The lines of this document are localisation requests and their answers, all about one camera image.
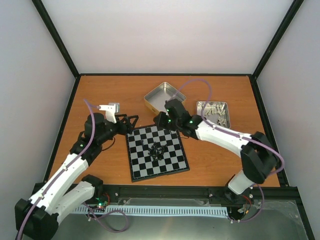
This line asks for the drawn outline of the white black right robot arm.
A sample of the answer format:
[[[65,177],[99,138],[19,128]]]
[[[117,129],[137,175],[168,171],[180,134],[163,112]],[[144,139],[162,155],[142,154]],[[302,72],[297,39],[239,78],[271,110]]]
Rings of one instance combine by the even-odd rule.
[[[281,156],[263,133],[237,132],[201,115],[190,115],[177,99],[166,101],[164,107],[165,111],[153,119],[154,125],[138,127],[125,135],[133,182],[187,169],[179,133],[215,144],[240,157],[242,169],[226,184],[236,195],[263,184],[276,173]]]

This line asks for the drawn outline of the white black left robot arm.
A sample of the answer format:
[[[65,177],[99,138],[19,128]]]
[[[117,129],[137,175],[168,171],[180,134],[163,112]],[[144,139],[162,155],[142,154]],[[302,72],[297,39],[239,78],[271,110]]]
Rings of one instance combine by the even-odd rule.
[[[75,187],[72,184],[103,151],[105,142],[132,133],[138,119],[138,115],[116,114],[107,120],[101,113],[91,113],[61,167],[28,200],[16,203],[16,238],[26,235],[33,240],[50,240],[79,205],[101,200],[104,188],[100,178],[88,174]]]

